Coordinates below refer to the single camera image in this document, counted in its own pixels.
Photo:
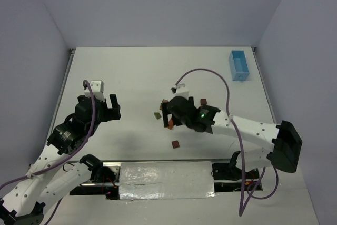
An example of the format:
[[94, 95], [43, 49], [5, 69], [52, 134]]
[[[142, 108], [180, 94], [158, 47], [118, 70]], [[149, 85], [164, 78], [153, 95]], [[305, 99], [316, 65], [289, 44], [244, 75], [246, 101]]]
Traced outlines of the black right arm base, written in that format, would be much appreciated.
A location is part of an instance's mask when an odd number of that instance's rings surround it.
[[[238, 168], [230, 168], [229, 163], [212, 163], [211, 175], [214, 180], [215, 193], [241, 191], [241, 170]], [[246, 172], [245, 189], [253, 187], [259, 177], [258, 169]]]

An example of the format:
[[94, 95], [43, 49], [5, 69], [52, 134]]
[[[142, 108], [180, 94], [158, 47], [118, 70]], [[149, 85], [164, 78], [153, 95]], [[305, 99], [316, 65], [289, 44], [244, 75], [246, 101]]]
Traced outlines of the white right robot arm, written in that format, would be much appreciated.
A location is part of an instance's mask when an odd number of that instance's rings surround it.
[[294, 125], [263, 123], [233, 116], [217, 107], [196, 107], [192, 97], [176, 96], [160, 105], [163, 125], [183, 126], [198, 135], [213, 135], [227, 140], [237, 138], [239, 149], [222, 169], [227, 179], [238, 180], [242, 173], [273, 167], [285, 173], [295, 173], [302, 148], [302, 139]]

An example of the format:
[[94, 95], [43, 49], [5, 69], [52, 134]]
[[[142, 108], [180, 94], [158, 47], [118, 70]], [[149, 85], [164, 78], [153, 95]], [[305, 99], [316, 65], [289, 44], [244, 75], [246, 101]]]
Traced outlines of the orange wood arch block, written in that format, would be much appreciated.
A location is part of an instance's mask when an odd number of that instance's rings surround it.
[[168, 129], [170, 129], [170, 130], [171, 130], [172, 128], [174, 128], [173, 117], [171, 117], [171, 118], [170, 118], [170, 120], [169, 120], [168, 124], [169, 124], [169, 125], [168, 125], [168, 127], [167, 127]]

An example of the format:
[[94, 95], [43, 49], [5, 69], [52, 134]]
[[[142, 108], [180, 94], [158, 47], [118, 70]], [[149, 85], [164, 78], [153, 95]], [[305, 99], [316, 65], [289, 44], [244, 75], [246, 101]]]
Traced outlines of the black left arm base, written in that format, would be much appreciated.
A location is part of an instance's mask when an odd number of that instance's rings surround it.
[[108, 167], [103, 162], [80, 161], [88, 165], [91, 170], [90, 178], [80, 183], [71, 192], [73, 196], [99, 195], [108, 200], [119, 200], [120, 167]]

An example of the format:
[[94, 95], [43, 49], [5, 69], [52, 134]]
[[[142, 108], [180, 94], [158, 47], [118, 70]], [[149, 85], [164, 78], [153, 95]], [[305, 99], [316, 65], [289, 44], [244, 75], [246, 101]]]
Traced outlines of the reddish brown wood cube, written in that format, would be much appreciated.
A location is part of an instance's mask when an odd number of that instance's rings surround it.
[[172, 148], [177, 149], [179, 147], [180, 147], [180, 144], [178, 140], [172, 141]]

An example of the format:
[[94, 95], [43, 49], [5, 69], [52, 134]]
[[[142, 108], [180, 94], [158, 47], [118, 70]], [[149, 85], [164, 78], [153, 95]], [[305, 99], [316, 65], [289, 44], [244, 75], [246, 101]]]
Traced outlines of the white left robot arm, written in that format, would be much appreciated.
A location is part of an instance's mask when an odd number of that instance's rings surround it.
[[78, 97], [74, 113], [56, 126], [47, 139], [37, 161], [6, 196], [1, 198], [1, 219], [4, 224], [41, 224], [45, 213], [78, 185], [115, 183], [116, 173], [97, 157], [87, 154], [61, 174], [54, 176], [91, 137], [99, 124], [121, 118], [115, 94], [110, 95], [112, 107], [106, 99]]

